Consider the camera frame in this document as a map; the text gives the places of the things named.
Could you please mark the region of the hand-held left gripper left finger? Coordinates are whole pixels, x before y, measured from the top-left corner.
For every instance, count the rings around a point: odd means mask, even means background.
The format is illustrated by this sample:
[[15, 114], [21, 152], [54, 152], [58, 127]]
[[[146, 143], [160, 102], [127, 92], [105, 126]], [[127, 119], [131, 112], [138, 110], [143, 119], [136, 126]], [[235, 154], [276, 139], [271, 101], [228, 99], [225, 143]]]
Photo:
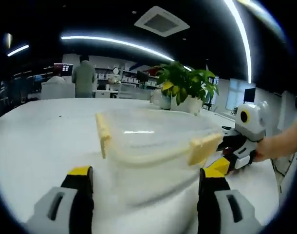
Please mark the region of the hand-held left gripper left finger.
[[75, 167], [36, 202], [25, 228], [30, 234], [91, 234], [93, 210], [93, 168]]

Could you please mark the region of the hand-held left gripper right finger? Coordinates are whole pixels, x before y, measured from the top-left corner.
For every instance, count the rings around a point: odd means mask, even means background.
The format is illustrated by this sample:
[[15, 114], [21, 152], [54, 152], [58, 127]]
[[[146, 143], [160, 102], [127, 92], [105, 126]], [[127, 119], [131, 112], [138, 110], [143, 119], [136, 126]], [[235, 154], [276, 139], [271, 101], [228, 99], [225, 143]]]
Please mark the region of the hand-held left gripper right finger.
[[262, 229], [254, 206], [238, 190], [231, 190], [219, 171], [200, 169], [198, 195], [199, 234], [257, 234]]

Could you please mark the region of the person's right hand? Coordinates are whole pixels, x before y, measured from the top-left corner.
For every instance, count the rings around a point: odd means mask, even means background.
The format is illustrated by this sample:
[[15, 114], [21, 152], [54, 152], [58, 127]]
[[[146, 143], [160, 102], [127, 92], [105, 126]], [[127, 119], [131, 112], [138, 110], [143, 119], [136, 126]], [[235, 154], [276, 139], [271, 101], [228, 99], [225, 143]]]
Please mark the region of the person's right hand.
[[256, 156], [253, 162], [274, 159], [279, 156], [279, 135], [265, 137], [257, 143]]

